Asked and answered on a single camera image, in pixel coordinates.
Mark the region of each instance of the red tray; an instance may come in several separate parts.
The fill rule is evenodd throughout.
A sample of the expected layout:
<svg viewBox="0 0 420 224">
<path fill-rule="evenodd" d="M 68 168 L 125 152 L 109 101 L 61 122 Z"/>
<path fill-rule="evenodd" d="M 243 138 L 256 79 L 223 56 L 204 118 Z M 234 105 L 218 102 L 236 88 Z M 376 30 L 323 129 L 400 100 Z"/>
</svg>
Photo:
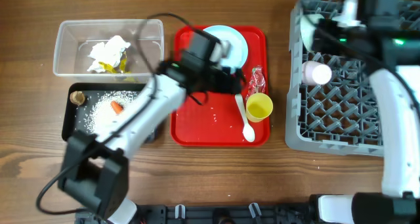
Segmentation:
<svg viewBox="0 0 420 224">
<path fill-rule="evenodd" d="M 205 29 L 207 26 L 196 26 Z M 239 31 L 248 44 L 248 59 L 242 70 L 247 82 L 251 71 L 262 66 L 268 94 L 266 40 L 263 32 L 253 26 L 232 26 Z M 186 49 L 190 43 L 192 31 L 185 27 L 175 36 L 175 52 Z M 247 87 L 242 91 L 245 98 Z M 203 101 L 203 93 L 194 94 Z M 255 141 L 249 143 L 242 135 L 243 122 L 236 105 L 234 95 L 209 93 L 206 104 L 200 106 L 190 97 L 176 112 L 171 115 L 171 136 L 175 142 L 183 146 L 259 146 L 270 136 L 270 120 L 259 123 L 249 122 L 255 130 Z"/>
</svg>

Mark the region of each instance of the red wrapper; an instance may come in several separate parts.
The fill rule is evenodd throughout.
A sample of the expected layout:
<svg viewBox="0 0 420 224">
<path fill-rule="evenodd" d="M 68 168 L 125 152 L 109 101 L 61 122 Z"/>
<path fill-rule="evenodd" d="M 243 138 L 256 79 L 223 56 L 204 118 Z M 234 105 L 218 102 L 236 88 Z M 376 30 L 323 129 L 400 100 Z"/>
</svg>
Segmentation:
<svg viewBox="0 0 420 224">
<path fill-rule="evenodd" d="M 249 80 L 248 93 L 245 100 L 254 93 L 265 93 L 265 79 L 263 75 L 263 68 L 256 66 L 252 69 L 251 79 Z"/>
</svg>

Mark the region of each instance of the wood surface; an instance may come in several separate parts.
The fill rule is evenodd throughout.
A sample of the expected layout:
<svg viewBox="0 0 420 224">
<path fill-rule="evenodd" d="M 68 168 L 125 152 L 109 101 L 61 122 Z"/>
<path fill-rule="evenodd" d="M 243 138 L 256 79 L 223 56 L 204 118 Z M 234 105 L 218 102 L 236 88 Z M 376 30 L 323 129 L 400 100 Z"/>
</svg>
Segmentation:
<svg viewBox="0 0 420 224">
<path fill-rule="evenodd" d="M 291 56 L 289 17 L 296 0 L 0 0 L 0 222 L 72 223 L 73 215 L 35 209 L 41 188 L 60 169 L 68 88 L 53 74 L 64 20 L 144 18 L 174 12 L 199 25 L 252 25 L 267 36 L 271 136 L 259 148 L 184 148 L 169 121 L 131 162 L 129 198 L 139 204 L 248 204 L 305 201 L 310 194 L 379 192 L 382 158 L 291 150 L 285 144 Z M 163 18 L 167 51 L 182 24 Z M 44 207 L 79 204 L 54 186 Z"/>
</svg>

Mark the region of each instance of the orange carrot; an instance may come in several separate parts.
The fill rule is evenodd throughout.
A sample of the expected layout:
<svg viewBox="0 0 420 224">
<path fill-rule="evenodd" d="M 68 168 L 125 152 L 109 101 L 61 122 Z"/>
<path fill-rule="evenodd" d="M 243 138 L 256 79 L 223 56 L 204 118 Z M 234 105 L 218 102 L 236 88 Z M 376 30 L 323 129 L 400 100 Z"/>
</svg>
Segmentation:
<svg viewBox="0 0 420 224">
<path fill-rule="evenodd" d="M 114 112 L 116 112 L 116 114 L 120 114 L 123 111 L 123 107 L 120 106 L 116 101 L 112 101 L 111 106 L 112 109 L 114 109 Z"/>
</svg>

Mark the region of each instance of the white spoon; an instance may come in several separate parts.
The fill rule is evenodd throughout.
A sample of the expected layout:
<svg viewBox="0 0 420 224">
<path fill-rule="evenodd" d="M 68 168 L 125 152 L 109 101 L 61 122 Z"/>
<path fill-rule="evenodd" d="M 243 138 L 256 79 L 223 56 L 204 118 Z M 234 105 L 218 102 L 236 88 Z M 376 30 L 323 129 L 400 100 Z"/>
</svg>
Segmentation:
<svg viewBox="0 0 420 224">
<path fill-rule="evenodd" d="M 255 132 L 254 129 L 249 125 L 247 116 L 245 115 L 245 106 L 243 105 L 243 99 L 241 94 L 235 95 L 236 104 L 238 105 L 239 112 L 241 113 L 243 120 L 243 131 L 242 134 L 248 142 L 254 142 Z"/>
</svg>

